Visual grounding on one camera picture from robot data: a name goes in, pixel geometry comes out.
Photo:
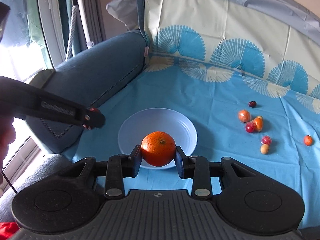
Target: ribbed black surface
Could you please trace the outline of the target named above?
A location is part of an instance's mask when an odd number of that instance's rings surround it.
[[[13,240],[198,240],[301,239],[295,232],[281,236],[251,236],[220,219],[207,201],[185,190],[132,190],[122,200],[108,201],[97,217],[73,232],[44,236],[21,230]]]

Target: hand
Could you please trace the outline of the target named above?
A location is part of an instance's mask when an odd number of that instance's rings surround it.
[[[0,168],[3,168],[3,160],[7,156],[9,144],[16,139],[16,131],[12,125],[13,117],[0,116]]]

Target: orange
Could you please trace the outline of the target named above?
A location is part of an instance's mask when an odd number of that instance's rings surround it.
[[[173,160],[176,154],[174,139],[165,132],[148,134],[141,143],[143,159],[150,165],[161,167]]]
[[[255,124],[256,130],[260,132],[263,127],[263,120],[260,117],[256,117],[255,119],[252,120],[252,122]]]
[[[310,135],[306,135],[303,139],[304,144],[310,146],[313,143],[313,139]]]
[[[238,112],[238,118],[241,122],[251,121],[251,115],[247,110],[241,110]]]

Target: plate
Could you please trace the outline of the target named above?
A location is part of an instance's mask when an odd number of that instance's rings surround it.
[[[145,109],[124,121],[118,133],[118,145],[122,154],[130,154],[149,133],[162,131],[170,134],[186,156],[196,148],[198,136],[193,123],[183,114],[166,108]],[[172,160],[165,166],[155,167],[142,160],[141,167],[162,170],[174,167]]]

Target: plate rim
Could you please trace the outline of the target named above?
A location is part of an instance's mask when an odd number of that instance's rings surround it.
[[[196,143],[195,143],[195,146],[194,146],[194,148],[193,148],[193,150],[192,150],[192,152],[191,152],[191,154],[190,154],[190,155],[192,155],[192,153],[193,153],[194,150],[196,149],[196,146],[197,146],[197,143],[198,143],[198,132],[197,132],[197,130],[196,130],[195,125],[194,125],[193,122],[191,122],[191,120],[190,120],[188,117],[186,117],[184,114],[182,114],[182,113],[180,113],[180,112],[178,112],[178,111],[175,111],[175,110],[173,110],[173,109],[164,108],[164,107],[153,107],[153,108],[143,109],[143,110],[140,110],[140,111],[138,111],[138,112],[135,112],[134,114],[130,115],[127,119],[124,120],[124,122],[122,123],[122,125],[120,126],[120,128],[119,128],[119,130],[118,130],[118,136],[117,136],[117,137],[118,137],[118,138],[117,138],[118,147],[119,147],[119,149],[120,149],[120,152],[121,152],[122,154],[126,154],[126,153],[124,153],[123,150],[121,149],[120,143],[119,143],[119,133],[120,133],[120,130],[122,129],[124,123],[125,123],[129,118],[131,118],[132,116],[134,116],[135,114],[138,114],[138,113],[143,112],[143,111],[146,111],[146,110],[151,110],[151,109],[163,109],[163,110],[173,111],[173,112],[176,112],[176,113],[178,113],[178,114],[183,115],[185,118],[187,118],[187,119],[190,121],[190,123],[192,124],[192,127],[193,127],[193,128],[195,129],[195,131],[196,131]],[[161,166],[161,167],[147,167],[147,166],[142,166],[142,165],[141,165],[140,167],[142,167],[142,168],[144,168],[144,169],[148,169],[148,170],[166,170],[166,169],[170,169],[170,168],[172,168],[172,167],[175,167],[174,159],[173,159],[173,163],[174,163],[174,165],[171,165],[171,166],[165,165],[165,166]]]

